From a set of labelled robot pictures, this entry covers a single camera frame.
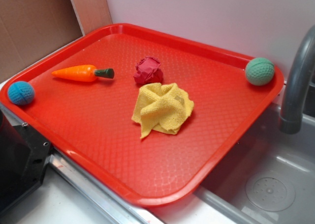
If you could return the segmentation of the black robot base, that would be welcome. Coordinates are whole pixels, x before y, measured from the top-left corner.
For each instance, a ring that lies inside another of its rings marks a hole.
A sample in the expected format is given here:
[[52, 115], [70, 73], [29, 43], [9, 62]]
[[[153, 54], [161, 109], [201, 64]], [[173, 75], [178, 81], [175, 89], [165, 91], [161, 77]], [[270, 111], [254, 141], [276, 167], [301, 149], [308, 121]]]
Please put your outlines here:
[[51, 142], [31, 125], [13, 126], [0, 113], [1, 215], [42, 185], [51, 147]]

